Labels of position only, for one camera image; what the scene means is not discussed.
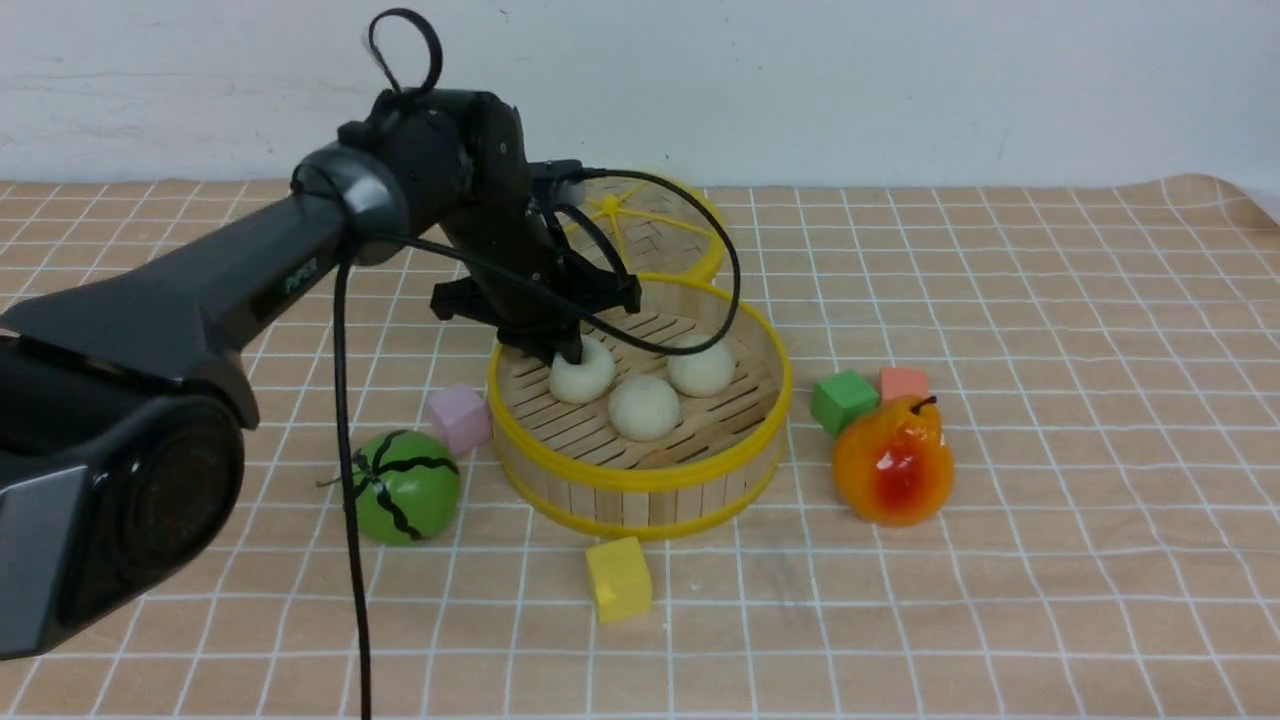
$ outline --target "toy watermelon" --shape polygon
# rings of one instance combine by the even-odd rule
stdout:
[[[352,457],[356,520],[387,544],[411,544],[439,534],[458,509],[461,480],[440,441],[415,430],[378,436]]]

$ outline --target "white bun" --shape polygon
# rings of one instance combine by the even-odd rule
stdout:
[[[609,396],[609,423],[627,439],[655,441],[680,424],[680,396],[659,377],[627,378]]]
[[[686,336],[677,347],[692,347],[707,342],[710,336]],[[667,357],[667,378],[672,387],[690,397],[712,397],[724,392],[733,382],[737,364],[723,340],[698,355],[671,355]]]
[[[552,397],[570,405],[582,405],[605,393],[613,384],[613,355],[603,342],[582,337],[582,361],[573,365],[558,352],[552,360]]]

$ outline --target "yellow rim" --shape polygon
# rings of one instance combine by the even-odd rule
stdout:
[[[668,283],[680,284],[709,292],[724,300],[731,300],[731,295],[684,275],[662,275],[655,273],[639,273],[641,283]],[[620,468],[600,468],[581,460],[566,457],[545,445],[538,442],[507,409],[502,398],[498,384],[498,364],[504,351],[503,346],[494,348],[489,359],[489,410],[498,432],[503,433],[522,455],[529,456],[541,468],[550,470],[562,478],[573,478],[572,482],[609,491],[621,492],[662,492],[680,489],[701,484],[712,478],[736,470],[744,462],[751,460],[764,451],[773,436],[782,428],[787,419],[787,406],[791,404],[791,360],[787,356],[786,345],[778,337],[777,331],[746,302],[739,305],[739,313],[745,313],[755,320],[769,336],[782,363],[782,383],[778,387],[778,401],[769,410],[762,421],[746,438],[733,447],[687,465],[676,468],[657,468],[652,470],[623,470]]]
[[[680,181],[677,181],[675,178],[668,178],[666,176],[659,176],[658,173],[650,173],[650,174],[653,174],[655,177],[660,177],[662,179],[664,179],[664,181],[675,184],[680,190],[684,190],[690,196],[696,197],[699,200],[699,202],[701,202],[704,206],[707,206],[707,211],[710,213],[713,218],[716,218],[716,222],[719,223],[722,228],[724,228],[724,232],[728,232],[728,223],[724,220],[724,215],[721,213],[721,209],[714,202],[712,202],[712,200],[709,197],[701,197],[700,193],[696,190],[689,187],[687,184],[685,184],[685,183],[682,183],[682,182],[680,182]],[[653,183],[649,182],[649,181],[641,181],[641,179],[635,179],[635,178],[618,178],[618,179],[632,179],[636,184],[632,186],[630,190],[627,190],[625,193],[622,193],[622,196],[618,199],[620,206],[618,206],[617,211],[616,213],[611,213],[605,208],[600,208],[600,205],[598,202],[591,201],[591,204],[595,205],[596,208],[599,208],[599,210],[589,214],[588,217],[591,219],[591,222],[596,222],[596,220],[599,220],[602,218],[608,218],[609,219],[609,223],[613,227],[613,237],[616,237],[618,240],[618,255],[622,258],[622,264],[626,265],[627,269],[631,268],[630,258],[627,258],[626,237],[622,234],[622,228],[618,225],[618,215],[632,215],[632,217],[637,217],[637,218],[648,218],[650,220],[666,223],[666,224],[669,224],[672,227],[676,227],[676,228],[680,228],[680,229],[684,229],[684,231],[687,231],[687,232],[691,232],[691,233],[696,233],[696,234],[700,234],[700,236],[708,238],[709,242],[707,243],[707,251],[703,252],[701,256],[698,258],[698,261],[694,263],[687,270],[685,270],[684,273],[681,273],[681,275],[687,275],[690,278],[694,278],[694,279],[704,282],[704,283],[709,283],[713,279],[716,279],[716,273],[719,272],[719,266],[721,266],[721,263],[724,260],[724,252],[726,252],[724,251],[724,242],[721,240],[721,237],[718,234],[716,234],[716,231],[714,229],[705,229],[704,231],[701,228],[692,227],[692,225],[690,225],[687,223],[681,223],[680,220],[675,220],[675,219],[667,218],[664,215],[654,215],[654,214],[650,214],[650,213],[641,213],[639,210],[631,210],[631,209],[621,206],[621,204],[625,202],[628,197],[631,197],[637,190],[640,190],[641,187],[644,187],[646,184],[653,184]],[[567,225],[564,228],[564,233],[566,234],[571,234],[571,233],[573,233],[577,229],[579,229],[577,225],[572,225],[571,224],[571,225]]]
[[[733,518],[742,510],[746,510],[746,507],[751,505],[751,502],[754,502],[762,492],[764,492],[764,488],[769,487],[769,483],[777,474],[778,465],[782,461],[782,451],[778,450],[778,452],[774,454],[773,461],[769,464],[769,469],[765,471],[764,477],[751,486],[751,489],[746,491],[746,495],[717,510],[716,512],[703,515],[696,520],[686,520],[684,523],[640,527],[607,525],[604,523],[596,523],[595,520],[588,520],[586,518],[573,515],[571,512],[564,512],[564,510],[547,502],[534,493],[534,491],[525,484],[525,480],[507,465],[507,460],[502,457],[500,454],[498,456],[498,461],[502,464],[502,469],[507,474],[507,480],[511,482],[511,487],[516,488],[516,492],[520,493],[520,497],[525,498],[525,502],[531,505],[534,510],[571,530],[611,539],[635,537],[640,541],[660,541],[682,538],[709,530]]]

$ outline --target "bamboo steamer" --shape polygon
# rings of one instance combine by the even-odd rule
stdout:
[[[719,209],[701,192],[671,182],[696,197],[727,227]],[[678,195],[631,178],[591,178],[584,186],[586,200],[581,210],[609,238],[628,272],[685,275],[704,283],[716,278],[724,246],[707,218]],[[564,232],[573,250],[600,268],[609,266],[582,228],[566,223]]]
[[[673,345],[713,333],[730,295],[690,277],[639,274],[641,311],[600,318],[650,342]],[[617,379],[663,374],[666,359],[599,331]],[[603,538],[667,539],[713,528],[741,512],[768,486],[786,443],[792,373],[782,340],[760,313],[741,304],[726,336],[737,360],[732,384],[717,397],[681,396],[681,424],[666,438],[618,437],[608,393],[566,405],[549,391],[549,370],[498,346],[489,365],[494,450],[516,491],[552,520]]]

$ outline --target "white wall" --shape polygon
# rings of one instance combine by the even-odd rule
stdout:
[[[534,156],[708,183],[1280,179],[1275,0],[402,0]],[[280,177],[396,0],[0,0],[0,177]],[[380,31],[406,76],[425,53]]]

